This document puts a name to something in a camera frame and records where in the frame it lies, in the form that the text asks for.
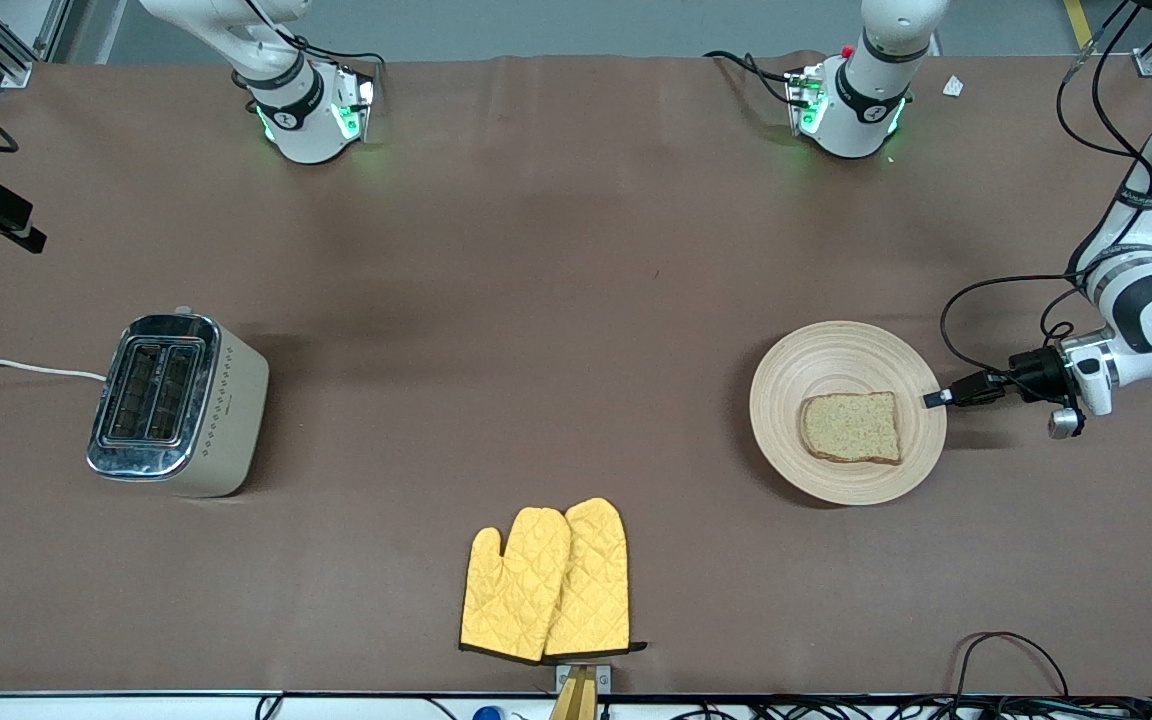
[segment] round beige plate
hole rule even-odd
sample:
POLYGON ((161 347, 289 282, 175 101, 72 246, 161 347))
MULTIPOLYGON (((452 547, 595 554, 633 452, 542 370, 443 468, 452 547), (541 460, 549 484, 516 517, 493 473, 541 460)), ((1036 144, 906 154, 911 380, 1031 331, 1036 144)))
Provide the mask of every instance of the round beige plate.
POLYGON ((749 415, 763 455, 795 486, 829 502, 876 505, 918 486, 940 460, 945 407, 923 406, 923 396, 938 389, 932 369, 900 338, 864 323, 819 323, 781 338, 763 357, 749 415), (806 397, 884 389, 896 395, 900 465, 809 454, 799 437, 806 397))

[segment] table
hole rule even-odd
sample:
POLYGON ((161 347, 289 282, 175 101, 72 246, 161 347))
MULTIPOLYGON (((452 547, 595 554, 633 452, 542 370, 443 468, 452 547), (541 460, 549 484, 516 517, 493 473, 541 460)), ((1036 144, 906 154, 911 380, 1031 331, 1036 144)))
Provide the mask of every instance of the table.
MULTIPOLYGON (((749 427, 785 333, 878 324, 949 381, 952 291, 1064 267, 1124 169, 1056 127, 1067 65, 930 59, 859 161, 708 60, 393 65, 380 142, 323 167, 223 68, 38 67, 0 100, 0 181, 50 245, 0 238, 0 356, 103 370, 187 304, 268 357, 270 406, 247 488, 187 501, 84 468, 96 382, 0 370, 0 689, 550 687, 456 650, 468 544, 607 497, 650 642, 619 691, 940 692, 965 635, 1010 629, 1076 694, 1152 694, 1152 382, 1078 441, 955 411, 877 507, 795 492, 749 427)), ((1102 93, 1147 135, 1152 81, 1115 59, 1102 93)), ((1061 290, 980 291, 952 328, 1001 363, 1061 290)), ((998 646, 969 689, 1052 684, 998 646)))

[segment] quilted fabric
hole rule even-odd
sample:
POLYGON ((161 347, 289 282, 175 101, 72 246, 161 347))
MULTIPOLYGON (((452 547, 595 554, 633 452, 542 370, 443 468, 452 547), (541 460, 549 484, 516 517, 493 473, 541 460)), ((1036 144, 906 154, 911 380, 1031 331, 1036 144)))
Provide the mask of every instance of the quilted fabric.
POLYGON ((567 510, 571 560, 546 657, 612 655, 630 651, 628 544, 621 514, 601 497, 567 510))
POLYGON ((461 647, 540 661, 558 612, 571 530, 550 507, 524 507, 500 552, 500 533, 484 528, 470 548, 461 647))

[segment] toaster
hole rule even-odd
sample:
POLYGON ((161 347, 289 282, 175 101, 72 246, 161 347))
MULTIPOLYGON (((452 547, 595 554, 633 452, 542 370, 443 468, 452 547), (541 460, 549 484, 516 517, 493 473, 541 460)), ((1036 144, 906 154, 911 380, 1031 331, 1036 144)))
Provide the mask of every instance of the toaster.
POLYGON ((251 465, 270 364, 189 306, 129 325, 106 376, 88 464, 174 495, 223 497, 251 465))

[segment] toaster power cord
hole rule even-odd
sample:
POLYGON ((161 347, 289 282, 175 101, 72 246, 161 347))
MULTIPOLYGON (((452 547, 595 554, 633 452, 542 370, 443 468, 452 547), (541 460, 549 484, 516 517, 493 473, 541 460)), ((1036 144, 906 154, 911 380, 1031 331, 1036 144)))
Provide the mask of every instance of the toaster power cord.
POLYGON ((17 370, 29 370, 31 373, 46 373, 50 376, 69 376, 73 378, 91 378, 93 381, 105 382, 105 376, 98 376, 97 373, 84 372, 84 370, 61 370, 59 367, 44 367, 41 365, 29 365, 26 363, 17 363, 15 359, 1 359, 0 367, 15 367, 17 370))

